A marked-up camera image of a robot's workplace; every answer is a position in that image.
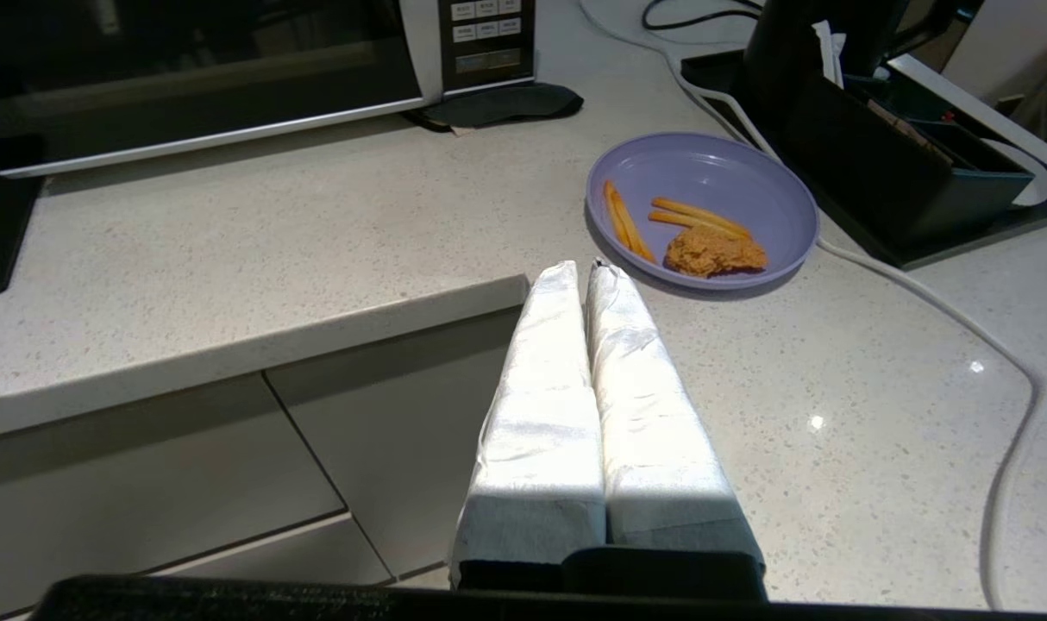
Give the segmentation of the right gripper white wrapped left finger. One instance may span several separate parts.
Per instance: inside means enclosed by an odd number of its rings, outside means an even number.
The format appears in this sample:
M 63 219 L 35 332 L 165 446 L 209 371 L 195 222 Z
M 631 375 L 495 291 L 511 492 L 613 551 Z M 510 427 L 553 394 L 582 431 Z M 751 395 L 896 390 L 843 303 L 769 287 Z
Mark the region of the right gripper white wrapped left finger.
M 561 565 L 605 544 L 601 417 L 573 260 L 545 268 L 511 336 L 451 550 L 476 562 Z

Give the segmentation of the right gripper white wrapped right finger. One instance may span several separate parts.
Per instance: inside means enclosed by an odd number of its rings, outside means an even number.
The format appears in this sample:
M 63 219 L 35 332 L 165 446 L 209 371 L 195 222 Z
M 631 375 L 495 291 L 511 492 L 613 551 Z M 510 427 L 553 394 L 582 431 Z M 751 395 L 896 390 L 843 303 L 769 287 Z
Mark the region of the right gripper white wrapped right finger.
M 587 345 L 614 545 L 747 555 L 761 548 L 634 280 L 591 267 Z

